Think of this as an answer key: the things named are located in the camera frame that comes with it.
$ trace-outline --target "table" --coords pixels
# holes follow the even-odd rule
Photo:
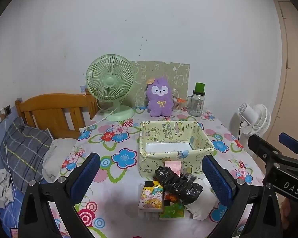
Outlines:
[[[237,139],[209,111],[202,117],[192,117],[187,109],[172,112],[170,117],[150,117],[146,108],[134,108],[135,115],[126,121],[109,122],[107,120],[89,127],[75,144],[65,159],[59,176],[68,176],[82,164],[91,153],[99,154],[101,166],[88,189],[83,201],[75,209],[83,222],[95,237],[100,238],[201,238],[206,237],[221,219],[226,208],[217,202],[207,219],[193,220],[184,218],[173,221],[145,220],[138,217],[139,185],[151,178],[142,178],[137,166],[139,151],[140,122],[165,120],[195,120],[212,141],[214,158],[229,170],[234,178],[242,178],[246,183],[261,185],[264,178],[252,157],[243,149]],[[103,118],[98,113],[94,123]],[[128,153],[128,160],[122,156]],[[63,237],[69,237],[58,215],[54,203],[51,211]],[[251,205],[245,209],[243,217],[233,236],[238,235],[246,223]]]

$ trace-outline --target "silver bolt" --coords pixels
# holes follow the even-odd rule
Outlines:
[[[31,181],[29,181],[29,185],[30,185],[30,186],[34,186],[36,183],[37,183],[37,182],[36,182],[35,180],[31,180]]]
[[[270,182],[268,182],[268,183],[266,183],[266,187],[267,187],[268,189],[271,189],[271,188],[273,187],[273,185],[272,185]]]
[[[240,185],[243,185],[245,183],[245,181],[243,179],[237,179],[236,182]]]
[[[65,176],[60,176],[58,179],[57,179],[58,182],[60,183],[63,183],[66,181],[66,177]]]

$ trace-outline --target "stuffed animal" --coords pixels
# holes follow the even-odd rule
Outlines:
[[[165,78],[155,79],[153,84],[148,85],[146,94],[149,99],[148,109],[151,117],[171,116],[172,90]]]

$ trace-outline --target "plaid pillow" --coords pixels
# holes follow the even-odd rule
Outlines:
[[[0,155],[6,170],[10,168],[13,184],[23,194],[29,181],[39,182],[43,178],[43,158],[51,142],[48,131],[26,126],[21,117],[16,118],[7,130],[0,146]]]

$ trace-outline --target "jar handle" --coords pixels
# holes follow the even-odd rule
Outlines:
[[[188,96],[187,97],[187,101],[186,101],[186,107],[190,107],[191,106],[191,100],[192,100],[192,96]]]

